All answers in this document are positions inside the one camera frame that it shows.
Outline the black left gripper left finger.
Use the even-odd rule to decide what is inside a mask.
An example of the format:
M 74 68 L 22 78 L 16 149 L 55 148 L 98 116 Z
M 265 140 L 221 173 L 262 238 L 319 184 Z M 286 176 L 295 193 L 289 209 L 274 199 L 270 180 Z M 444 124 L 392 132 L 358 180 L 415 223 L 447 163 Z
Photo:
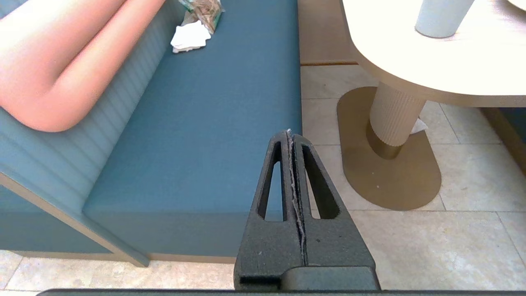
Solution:
M 280 165 L 282 221 L 265 219 L 274 166 Z M 269 141 L 234 266 L 234 287 L 245 291 L 278 291 L 281 277 L 305 265 L 305 230 L 295 178 L 290 130 Z

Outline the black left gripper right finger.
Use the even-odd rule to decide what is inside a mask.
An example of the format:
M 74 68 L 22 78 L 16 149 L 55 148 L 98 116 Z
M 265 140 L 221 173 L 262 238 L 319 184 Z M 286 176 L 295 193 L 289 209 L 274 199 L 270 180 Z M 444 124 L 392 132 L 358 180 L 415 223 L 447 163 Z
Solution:
M 300 253 L 307 266 L 364 266 L 374 259 L 314 145 L 293 136 Z

